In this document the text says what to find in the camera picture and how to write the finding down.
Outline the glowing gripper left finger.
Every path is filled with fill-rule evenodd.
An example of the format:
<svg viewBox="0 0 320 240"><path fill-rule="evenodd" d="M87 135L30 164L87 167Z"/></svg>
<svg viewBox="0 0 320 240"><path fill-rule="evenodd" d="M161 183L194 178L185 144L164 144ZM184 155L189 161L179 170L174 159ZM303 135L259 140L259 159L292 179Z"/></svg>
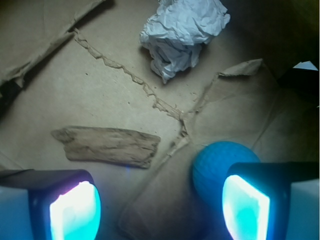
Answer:
<svg viewBox="0 0 320 240"><path fill-rule="evenodd" d="M101 198L84 169L2 170L2 240L94 240Z"/></svg>

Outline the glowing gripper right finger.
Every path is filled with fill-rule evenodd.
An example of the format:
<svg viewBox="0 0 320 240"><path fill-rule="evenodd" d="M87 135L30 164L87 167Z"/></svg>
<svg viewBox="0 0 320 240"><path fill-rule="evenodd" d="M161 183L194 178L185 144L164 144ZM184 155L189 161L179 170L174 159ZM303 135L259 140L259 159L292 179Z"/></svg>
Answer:
<svg viewBox="0 0 320 240"><path fill-rule="evenodd" d="M222 209L234 240L318 240L319 163L235 163L223 184Z"/></svg>

